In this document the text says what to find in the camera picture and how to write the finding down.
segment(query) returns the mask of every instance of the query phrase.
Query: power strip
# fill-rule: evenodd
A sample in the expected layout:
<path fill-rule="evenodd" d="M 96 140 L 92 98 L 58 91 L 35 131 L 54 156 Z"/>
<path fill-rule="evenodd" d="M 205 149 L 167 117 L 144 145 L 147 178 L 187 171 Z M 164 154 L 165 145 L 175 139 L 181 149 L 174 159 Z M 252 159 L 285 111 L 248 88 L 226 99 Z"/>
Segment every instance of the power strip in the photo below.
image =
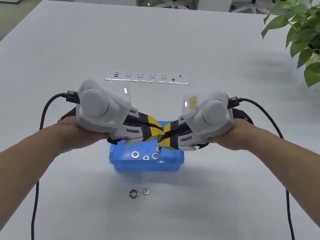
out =
<path fill-rule="evenodd" d="M 150 72 L 114 71 L 108 73 L 104 80 L 150 84 L 190 85 L 187 78 L 181 74 L 159 74 Z"/>

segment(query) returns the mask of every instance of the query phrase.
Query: green plant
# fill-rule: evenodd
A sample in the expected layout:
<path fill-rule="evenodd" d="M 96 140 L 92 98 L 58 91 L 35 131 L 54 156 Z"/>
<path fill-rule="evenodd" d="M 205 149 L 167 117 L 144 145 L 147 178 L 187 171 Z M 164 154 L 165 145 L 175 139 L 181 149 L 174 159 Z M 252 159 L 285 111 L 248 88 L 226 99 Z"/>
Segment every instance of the green plant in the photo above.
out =
<path fill-rule="evenodd" d="M 320 82 L 320 4 L 310 7 L 299 4 L 298 0 L 278 2 L 263 19 L 264 24 L 270 14 L 281 12 L 273 18 L 261 32 L 262 38 L 272 29 L 280 29 L 286 25 L 291 28 L 286 36 L 285 48 L 290 47 L 293 58 L 299 54 L 297 68 L 305 64 L 304 78 L 308 87 Z"/>

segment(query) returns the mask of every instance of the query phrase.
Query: blue plastic box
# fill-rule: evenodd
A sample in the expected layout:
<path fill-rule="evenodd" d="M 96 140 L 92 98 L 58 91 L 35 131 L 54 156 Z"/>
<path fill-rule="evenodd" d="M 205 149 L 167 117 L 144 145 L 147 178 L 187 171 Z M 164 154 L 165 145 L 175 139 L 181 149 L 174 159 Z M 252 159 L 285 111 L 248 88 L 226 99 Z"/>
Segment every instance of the blue plastic box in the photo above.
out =
<path fill-rule="evenodd" d="M 159 123 L 164 126 L 170 121 L 160 121 Z M 158 152 L 159 159 L 154 160 L 152 154 L 156 153 L 157 146 L 157 139 L 128 146 L 124 141 L 121 141 L 117 145 L 111 145 L 109 161 L 118 172 L 178 171 L 185 162 L 184 152 L 163 148 L 161 152 Z M 133 151 L 139 152 L 138 158 L 132 158 Z M 149 156 L 149 160 L 143 160 L 146 155 Z"/>

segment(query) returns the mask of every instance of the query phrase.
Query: black wire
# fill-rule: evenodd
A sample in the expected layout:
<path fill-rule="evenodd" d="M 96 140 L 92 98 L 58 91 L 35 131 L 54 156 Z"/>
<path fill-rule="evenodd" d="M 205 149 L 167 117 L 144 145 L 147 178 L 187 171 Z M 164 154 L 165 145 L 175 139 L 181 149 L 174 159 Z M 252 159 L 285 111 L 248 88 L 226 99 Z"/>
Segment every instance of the black wire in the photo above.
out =
<path fill-rule="evenodd" d="M 279 134 L 279 137 L 281 139 L 284 139 L 284 136 L 282 135 L 282 133 L 281 133 L 279 127 L 277 126 L 276 122 L 273 120 L 273 118 L 270 116 L 270 114 L 260 104 L 258 104 L 257 102 L 255 102 L 255 101 L 253 101 L 251 99 L 248 99 L 248 98 L 239 98 L 238 102 L 239 103 L 240 102 L 248 102 L 248 103 L 251 103 L 251 104 L 255 105 L 256 107 L 258 107 L 264 113 L 264 115 L 266 115 L 266 117 L 270 120 L 270 122 L 274 126 L 275 130 Z M 291 240 L 295 240 L 294 227 L 292 226 L 292 221 L 291 221 L 290 195 L 289 195 L 289 191 L 287 189 L 285 190 L 285 198 L 286 198 L 286 214 L 287 214 L 287 217 L 288 217 Z"/>
<path fill-rule="evenodd" d="M 66 93 L 59 93 L 49 99 L 49 101 L 46 103 L 42 111 L 39 130 L 44 128 L 45 117 L 50 104 L 57 98 L 60 98 L 60 97 L 66 98 L 67 96 L 68 95 Z M 35 185 L 34 206 L 33 206 L 32 220 L 31 220 L 31 240 L 35 240 L 35 220 L 36 220 L 36 214 L 37 214 L 37 208 L 38 208 L 39 186 L 40 186 L 40 181 L 38 181 Z"/>

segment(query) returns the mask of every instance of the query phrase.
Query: forearm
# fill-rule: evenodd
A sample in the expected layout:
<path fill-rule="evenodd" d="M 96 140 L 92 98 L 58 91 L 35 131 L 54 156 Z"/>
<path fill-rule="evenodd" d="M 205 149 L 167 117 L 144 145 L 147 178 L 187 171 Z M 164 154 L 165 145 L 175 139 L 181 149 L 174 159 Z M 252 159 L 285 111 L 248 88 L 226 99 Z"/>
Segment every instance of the forearm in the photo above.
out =
<path fill-rule="evenodd" d="M 60 153 L 56 125 L 0 153 L 0 230 Z"/>
<path fill-rule="evenodd" d="M 320 155 L 254 128 L 247 150 L 256 155 L 320 227 Z"/>

